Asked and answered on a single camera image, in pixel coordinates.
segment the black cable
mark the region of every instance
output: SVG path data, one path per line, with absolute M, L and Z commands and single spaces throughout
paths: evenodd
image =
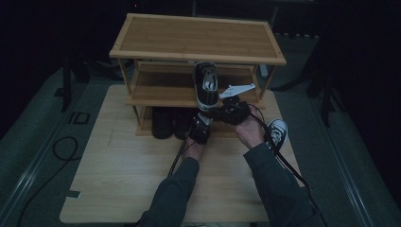
M 71 153 L 71 155 L 68 158 L 60 157 L 60 155 L 56 151 L 56 145 L 59 142 L 65 140 L 65 139 L 71 139 L 75 143 L 74 150 L 73 150 L 73 152 Z M 65 136 L 65 137 L 57 140 L 56 142 L 54 142 L 53 147 L 52 147 L 52 151 L 53 151 L 53 154 L 56 156 L 57 159 L 65 161 L 65 163 L 44 184 L 42 184 L 42 186 L 39 187 L 39 189 L 36 190 L 36 192 L 27 200 L 24 208 L 22 209 L 22 211 L 20 213 L 20 216 L 18 217 L 17 227 L 21 226 L 21 223 L 22 223 L 22 220 L 23 220 L 24 213 L 25 213 L 26 209 L 28 208 L 30 203 L 36 198 L 36 196 L 38 196 L 38 194 L 44 189 L 44 187 L 47 186 L 71 161 L 76 161 L 76 160 L 81 159 L 81 157 L 74 158 L 74 156 L 76 155 L 76 153 L 78 151 L 78 140 L 75 137 L 72 137 L 72 136 Z
M 262 121 L 261 119 L 259 119 L 259 117 L 255 116 L 254 114 L 250 113 L 250 116 L 253 117 L 257 122 L 259 122 L 259 124 L 262 126 L 263 130 L 265 131 L 265 139 L 267 139 L 268 141 L 265 142 L 269 142 L 272 149 L 273 149 L 273 153 L 276 157 L 278 157 L 278 159 L 280 160 L 279 163 L 281 163 L 281 165 L 283 165 L 286 169 L 288 169 L 288 171 L 290 171 L 299 181 L 301 181 L 305 188 L 306 188 L 306 192 L 307 195 L 309 197 L 310 202 L 312 202 L 312 205 L 316 208 L 316 210 L 319 212 L 319 215 L 323 221 L 324 226 L 328 226 L 326 220 L 323 217 L 323 214 L 321 212 L 321 210 L 319 209 L 318 205 L 316 204 L 315 200 L 312 197 L 311 194 L 311 190 L 310 190 L 310 186 L 307 183 L 307 181 L 298 173 L 297 170 L 295 170 L 294 167 L 292 167 L 292 165 L 286 160 L 286 158 L 283 157 L 283 155 L 280 153 L 280 150 L 277 149 L 277 147 L 275 146 L 271 135 L 269 134 L 269 129 L 268 126 L 266 125 L 266 123 L 264 122 L 264 120 Z
M 171 175 L 173 174 L 174 168 L 175 168 L 175 166 L 176 166 L 178 160 L 180 159 L 181 155 L 182 155 L 189 147 L 191 147 L 191 146 L 194 145 L 194 144 L 195 144 L 195 142 L 193 142 L 192 144 L 190 144 L 188 147 L 185 148 L 185 145 L 186 145 L 186 138 L 183 140 L 183 143 L 181 144 L 181 147 L 180 147 L 180 149 L 179 149 L 178 152 L 177 152 L 177 155 L 176 155 L 176 157 L 175 157 L 175 159 L 174 159 L 173 164 L 171 165 L 170 171 L 168 172 L 168 175 L 167 175 L 167 176 L 171 176 Z

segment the table leg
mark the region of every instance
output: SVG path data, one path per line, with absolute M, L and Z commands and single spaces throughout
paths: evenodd
M 269 72 L 268 72 L 268 77 L 265 80 L 265 85 L 263 85 L 262 91 L 260 91 L 259 99 L 263 98 L 263 95 L 265 94 L 266 90 L 268 89 L 269 84 L 271 82 L 271 79 L 273 78 L 273 74 L 275 72 L 276 67 L 277 66 L 275 66 L 275 65 L 270 65 Z
M 125 67 L 124 61 L 122 59 L 118 59 L 118 63 L 120 64 L 121 73 L 123 75 L 124 82 L 125 82 L 125 84 L 127 86 L 128 93 L 130 95 L 132 95 L 132 89 L 131 89 L 131 86 L 130 86 L 130 79 L 128 77 L 127 68 Z
M 135 113 L 136 121 L 138 122 L 138 126 L 142 126 L 141 120 L 140 120 L 140 117 L 139 117 L 139 114 L 138 114 L 138 110 L 136 109 L 136 106 L 132 106 L 132 108 L 133 108 L 133 112 Z

